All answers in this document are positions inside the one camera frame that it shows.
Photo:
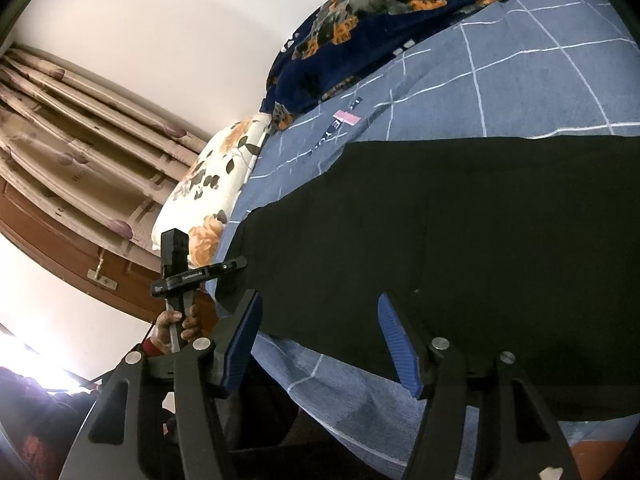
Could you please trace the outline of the person left hand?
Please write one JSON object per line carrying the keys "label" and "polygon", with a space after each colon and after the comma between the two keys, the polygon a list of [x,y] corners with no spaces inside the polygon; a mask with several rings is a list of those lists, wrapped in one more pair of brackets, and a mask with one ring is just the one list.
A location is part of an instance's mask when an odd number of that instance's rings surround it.
{"label": "person left hand", "polygon": [[151,332],[150,341],[163,354],[172,352],[171,331],[174,328],[180,339],[188,344],[192,344],[195,339],[200,338],[202,336],[200,308],[194,304],[190,307],[187,315],[183,315],[177,310],[165,310],[158,316]]}

